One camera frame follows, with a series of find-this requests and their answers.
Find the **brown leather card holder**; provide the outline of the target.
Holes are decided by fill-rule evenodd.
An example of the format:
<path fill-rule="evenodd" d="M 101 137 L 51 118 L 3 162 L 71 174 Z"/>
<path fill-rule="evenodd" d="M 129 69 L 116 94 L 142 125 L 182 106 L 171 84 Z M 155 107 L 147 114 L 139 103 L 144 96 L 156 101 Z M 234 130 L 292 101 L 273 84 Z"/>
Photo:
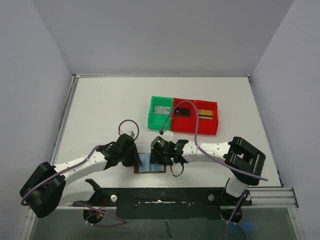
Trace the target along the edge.
<path fill-rule="evenodd" d="M 134 174 L 161 174 L 167 172 L 165 165 L 150 162 L 150 153 L 139 153 L 138 156 L 142 164 L 134 167 Z"/>

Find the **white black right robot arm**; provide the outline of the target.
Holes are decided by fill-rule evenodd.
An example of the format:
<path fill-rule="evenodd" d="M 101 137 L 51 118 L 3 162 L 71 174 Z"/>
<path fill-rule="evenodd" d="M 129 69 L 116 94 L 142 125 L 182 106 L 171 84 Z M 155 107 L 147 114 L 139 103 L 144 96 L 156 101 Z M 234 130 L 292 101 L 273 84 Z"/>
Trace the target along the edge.
<path fill-rule="evenodd" d="M 228 168 L 233 176 L 225 186 L 226 194 L 239 198 L 249 186 L 257 186 L 261 177 L 266 155 L 246 141 L 235 136 L 222 143 L 195 143 L 180 139 L 176 143 L 157 136 L 150 145 L 150 162 L 168 165 L 194 162 L 217 163 Z"/>

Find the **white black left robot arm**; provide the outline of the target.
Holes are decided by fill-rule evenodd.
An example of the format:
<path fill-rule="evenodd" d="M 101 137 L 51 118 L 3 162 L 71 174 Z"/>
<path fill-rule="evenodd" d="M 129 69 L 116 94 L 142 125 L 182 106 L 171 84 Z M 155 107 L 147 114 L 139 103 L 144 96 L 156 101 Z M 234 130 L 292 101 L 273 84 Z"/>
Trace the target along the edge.
<path fill-rule="evenodd" d="M 124 167 L 142 164 L 133 131 L 121 134 L 116 141 L 95 146 L 77 159 L 51 165 L 45 161 L 37 166 L 19 191 L 20 204 L 30 207 L 38 218 L 52 213 L 59 205 L 78 200 L 88 201 L 92 194 L 81 181 L 92 173 L 105 171 L 122 163 Z"/>

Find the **dark grey card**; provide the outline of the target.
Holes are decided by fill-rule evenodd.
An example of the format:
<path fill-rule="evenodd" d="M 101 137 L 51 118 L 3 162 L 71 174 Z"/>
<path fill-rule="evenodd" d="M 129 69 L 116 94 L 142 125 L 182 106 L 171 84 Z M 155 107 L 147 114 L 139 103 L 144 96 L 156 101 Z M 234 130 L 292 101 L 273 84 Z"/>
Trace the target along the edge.
<path fill-rule="evenodd" d="M 174 116 L 189 118 L 191 116 L 191 109 L 190 108 L 177 107 L 174 110 Z"/>

